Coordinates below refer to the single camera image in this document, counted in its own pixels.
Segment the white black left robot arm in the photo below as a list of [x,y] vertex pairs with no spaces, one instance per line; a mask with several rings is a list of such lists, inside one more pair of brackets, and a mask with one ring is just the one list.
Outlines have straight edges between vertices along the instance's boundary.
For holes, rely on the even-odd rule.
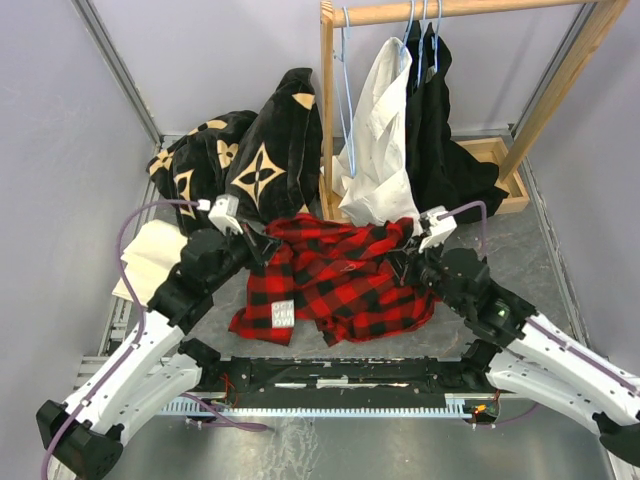
[[219,353],[185,337],[211,309],[214,292],[241,269],[266,265],[278,247],[247,224],[227,234],[192,233],[124,342],[63,402],[48,400],[37,411],[45,458],[79,479],[102,479],[162,407],[194,387],[215,387]]

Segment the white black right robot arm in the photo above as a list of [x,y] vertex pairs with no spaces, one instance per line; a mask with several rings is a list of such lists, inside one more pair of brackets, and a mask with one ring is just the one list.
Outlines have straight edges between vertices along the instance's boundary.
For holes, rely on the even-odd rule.
[[404,285],[424,286],[476,336],[458,368],[467,389],[487,385],[532,400],[596,434],[639,464],[639,378],[567,335],[534,305],[500,286],[472,249],[408,247],[388,259]]

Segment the light blue hanger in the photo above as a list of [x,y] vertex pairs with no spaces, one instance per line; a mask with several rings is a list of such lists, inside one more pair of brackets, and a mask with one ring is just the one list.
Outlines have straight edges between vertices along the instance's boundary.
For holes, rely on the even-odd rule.
[[347,44],[348,44],[348,39],[350,38],[350,19],[349,19],[348,9],[346,7],[342,8],[342,12],[344,14],[345,25],[340,28],[340,40],[341,40],[340,53],[334,54],[334,58],[337,59],[342,65],[344,95],[346,100],[347,114],[344,114],[341,98],[338,98],[338,106],[339,106],[340,122],[341,122],[341,128],[342,128],[343,139],[344,139],[344,148],[346,149],[346,153],[347,153],[349,173],[351,177],[354,177],[357,173],[355,142],[354,142],[354,135],[353,135],[354,109],[353,109],[351,89],[349,84],[349,69],[348,69],[348,55],[347,55]]

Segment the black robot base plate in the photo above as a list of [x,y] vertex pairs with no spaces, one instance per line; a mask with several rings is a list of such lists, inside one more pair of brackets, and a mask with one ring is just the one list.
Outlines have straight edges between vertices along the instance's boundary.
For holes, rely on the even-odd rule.
[[430,394],[493,395],[483,372],[470,362],[430,357],[400,359],[285,359],[232,357],[207,371],[198,393],[229,393],[236,405],[246,394],[284,389],[376,389]]

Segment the red black plaid shirt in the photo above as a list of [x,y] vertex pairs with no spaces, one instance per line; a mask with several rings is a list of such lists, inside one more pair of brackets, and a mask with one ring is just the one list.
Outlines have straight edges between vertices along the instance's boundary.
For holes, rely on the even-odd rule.
[[410,218],[356,227],[309,214],[272,222],[266,232],[281,245],[267,266],[252,269],[230,331],[288,345],[296,322],[306,320],[332,346],[419,329],[438,298],[403,284],[387,258],[409,242],[413,227]]

